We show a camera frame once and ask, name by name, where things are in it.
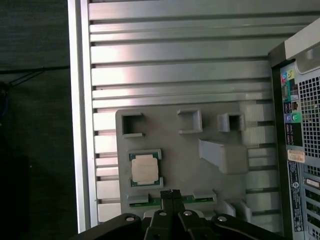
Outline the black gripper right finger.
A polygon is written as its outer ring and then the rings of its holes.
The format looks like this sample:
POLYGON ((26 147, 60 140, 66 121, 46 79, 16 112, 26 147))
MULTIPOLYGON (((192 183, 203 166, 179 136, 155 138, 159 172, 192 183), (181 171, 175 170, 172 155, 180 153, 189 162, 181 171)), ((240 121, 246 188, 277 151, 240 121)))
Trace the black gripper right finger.
POLYGON ((178 223, 188 240, 284 240, 285 237, 228 214, 207 220, 187 210, 180 190, 173 189, 172 204, 178 223))

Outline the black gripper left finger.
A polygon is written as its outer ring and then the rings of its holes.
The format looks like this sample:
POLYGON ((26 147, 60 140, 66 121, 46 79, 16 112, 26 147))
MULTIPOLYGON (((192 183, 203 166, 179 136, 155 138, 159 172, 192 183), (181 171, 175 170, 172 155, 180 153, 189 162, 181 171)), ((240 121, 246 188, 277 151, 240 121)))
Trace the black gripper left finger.
POLYGON ((74 236, 76 240, 169 240, 173 224, 173 191, 160 192, 161 208, 144 219, 123 213, 74 236))

